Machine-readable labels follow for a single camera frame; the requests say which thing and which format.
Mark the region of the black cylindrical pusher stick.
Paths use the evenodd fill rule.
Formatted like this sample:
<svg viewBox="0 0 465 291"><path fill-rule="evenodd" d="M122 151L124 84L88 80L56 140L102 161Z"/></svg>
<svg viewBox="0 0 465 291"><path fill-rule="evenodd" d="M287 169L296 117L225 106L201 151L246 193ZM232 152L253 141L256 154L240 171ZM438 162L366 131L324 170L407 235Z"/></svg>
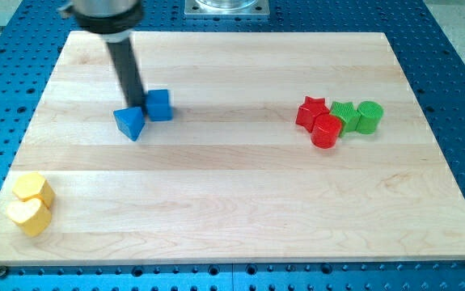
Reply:
<svg viewBox="0 0 465 291"><path fill-rule="evenodd" d="M130 38L125 38L116 43L107 42L107 48L127 107L139 107L142 113L146 114L146 92L142 85Z"/></svg>

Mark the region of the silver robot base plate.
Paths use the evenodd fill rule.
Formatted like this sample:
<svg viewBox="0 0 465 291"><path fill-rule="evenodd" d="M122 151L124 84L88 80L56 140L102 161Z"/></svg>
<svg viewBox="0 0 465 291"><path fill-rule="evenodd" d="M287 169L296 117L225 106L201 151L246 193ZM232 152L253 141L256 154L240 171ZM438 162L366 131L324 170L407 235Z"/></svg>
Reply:
<svg viewBox="0 0 465 291"><path fill-rule="evenodd" d="M186 0L184 14L204 16L268 16L269 0Z"/></svg>

